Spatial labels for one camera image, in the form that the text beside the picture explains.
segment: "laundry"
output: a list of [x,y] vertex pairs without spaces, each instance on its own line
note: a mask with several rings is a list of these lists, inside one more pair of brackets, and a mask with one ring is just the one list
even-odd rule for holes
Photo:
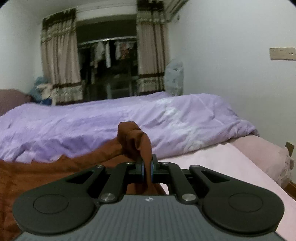
[[96,69],[92,69],[91,70],[91,84],[94,85],[96,83],[96,73],[95,73]]
[[98,62],[104,59],[105,47],[102,42],[98,42],[95,47],[95,64],[94,67],[98,67]]
[[115,50],[115,59],[119,60],[121,57],[121,52],[120,52],[120,42],[115,42],[116,50]]
[[106,43],[105,53],[106,53],[106,66],[107,66],[107,68],[110,68],[111,67],[111,56],[110,56],[110,45],[109,45],[109,42]]
[[129,51],[133,48],[135,41],[126,41],[120,43],[120,56],[121,59],[129,58]]
[[94,46],[91,47],[91,61],[90,61],[90,66],[94,66],[95,62],[95,51],[94,51]]

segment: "pillow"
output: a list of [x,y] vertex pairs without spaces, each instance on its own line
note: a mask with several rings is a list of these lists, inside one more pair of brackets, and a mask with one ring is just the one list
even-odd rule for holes
[[287,148],[253,135],[231,139],[229,142],[281,187],[288,184],[294,162],[289,157]]
[[18,90],[0,90],[0,116],[4,115],[11,109],[28,102],[31,102],[31,96]]

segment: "purple duvet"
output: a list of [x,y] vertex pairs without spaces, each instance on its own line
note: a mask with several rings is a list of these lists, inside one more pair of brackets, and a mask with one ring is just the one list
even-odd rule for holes
[[52,162],[62,154],[83,155],[115,138],[122,121],[134,121],[148,134],[158,158],[258,134],[221,97],[209,94],[162,92],[57,107],[27,103],[0,117],[0,159]]

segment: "curtain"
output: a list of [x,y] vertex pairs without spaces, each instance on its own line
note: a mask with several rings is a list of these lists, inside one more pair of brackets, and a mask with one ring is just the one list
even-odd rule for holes
[[168,63],[167,25],[162,1],[137,1],[138,92],[163,91]]
[[44,76],[53,84],[53,102],[57,105],[81,102],[76,9],[43,19],[41,54]]

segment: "white wall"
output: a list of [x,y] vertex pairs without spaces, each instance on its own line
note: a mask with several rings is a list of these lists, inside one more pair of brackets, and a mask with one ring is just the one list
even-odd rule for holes
[[296,7],[288,0],[189,0],[178,14],[169,24],[170,55],[184,62],[185,94],[220,95],[263,138],[296,144],[296,62],[271,61],[268,51],[296,47]]
[[16,0],[0,9],[0,89],[28,92],[32,88],[36,26],[35,17]]
[[34,49],[33,49],[33,64],[34,64],[34,79],[43,76],[42,59],[41,59],[41,30],[42,24],[35,27],[34,32]]

